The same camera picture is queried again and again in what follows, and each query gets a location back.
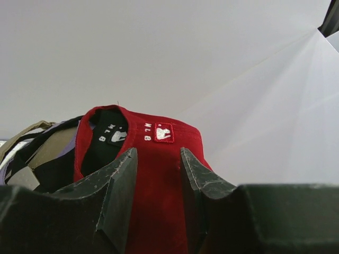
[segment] red square patch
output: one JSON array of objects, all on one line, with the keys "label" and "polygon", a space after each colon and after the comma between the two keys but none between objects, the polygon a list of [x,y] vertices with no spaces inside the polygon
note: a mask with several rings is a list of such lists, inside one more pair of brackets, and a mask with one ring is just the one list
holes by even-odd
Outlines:
[{"label": "red square patch", "polygon": [[154,141],[162,143],[174,143],[173,126],[170,123],[156,123]]}]

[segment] white animal logo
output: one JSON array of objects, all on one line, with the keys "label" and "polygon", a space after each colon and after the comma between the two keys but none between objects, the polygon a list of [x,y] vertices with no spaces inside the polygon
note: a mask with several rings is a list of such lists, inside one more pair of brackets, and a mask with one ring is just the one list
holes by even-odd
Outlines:
[{"label": "white animal logo", "polygon": [[161,128],[157,128],[157,139],[167,139],[169,138],[171,135],[166,135],[171,133],[171,131],[169,129],[161,129]]},{"label": "white animal logo", "polygon": [[125,140],[127,136],[127,132],[116,131],[115,134],[111,138],[111,142],[119,142]]}]

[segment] red garment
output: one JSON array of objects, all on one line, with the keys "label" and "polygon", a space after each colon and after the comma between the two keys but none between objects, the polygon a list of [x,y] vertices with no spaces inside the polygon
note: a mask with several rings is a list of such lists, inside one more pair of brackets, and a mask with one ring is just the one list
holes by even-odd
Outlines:
[{"label": "red garment", "polygon": [[180,176],[180,148],[185,147],[210,168],[203,156],[200,132],[181,121],[127,111],[110,105],[95,107],[81,120],[76,137],[74,181],[90,147],[91,116],[98,109],[119,109],[128,121],[128,135],[118,154],[135,147],[138,172],[126,254],[187,254]]}]

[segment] red fabric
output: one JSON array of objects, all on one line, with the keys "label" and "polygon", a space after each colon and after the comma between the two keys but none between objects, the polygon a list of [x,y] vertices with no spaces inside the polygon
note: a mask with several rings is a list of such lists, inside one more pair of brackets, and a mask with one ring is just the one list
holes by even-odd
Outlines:
[{"label": "red fabric", "polygon": [[[138,151],[137,182],[126,254],[187,254],[180,148],[190,149],[210,168],[204,159],[201,135],[196,128],[162,116],[130,112],[116,105],[95,107],[79,124],[74,181],[83,178],[81,164],[92,139],[89,119],[98,109],[113,108],[122,112],[129,125],[127,138],[118,155],[132,147]],[[155,140],[159,126],[173,128],[171,133],[166,133],[173,137]]]}]

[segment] red cloth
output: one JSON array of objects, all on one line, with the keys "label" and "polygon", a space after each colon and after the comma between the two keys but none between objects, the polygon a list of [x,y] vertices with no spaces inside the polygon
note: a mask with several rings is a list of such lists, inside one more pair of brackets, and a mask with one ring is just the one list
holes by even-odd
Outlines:
[{"label": "red cloth", "polygon": [[180,176],[180,148],[190,149],[208,168],[200,132],[181,121],[127,111],[110,105],[95,107],[81,120],[76,137],[74,181],[91,144],[91,116],[98,109],[119,109],[128,121],[128,135],[118,154],[135,147],[138,172],[126,254],[187,254]]}]

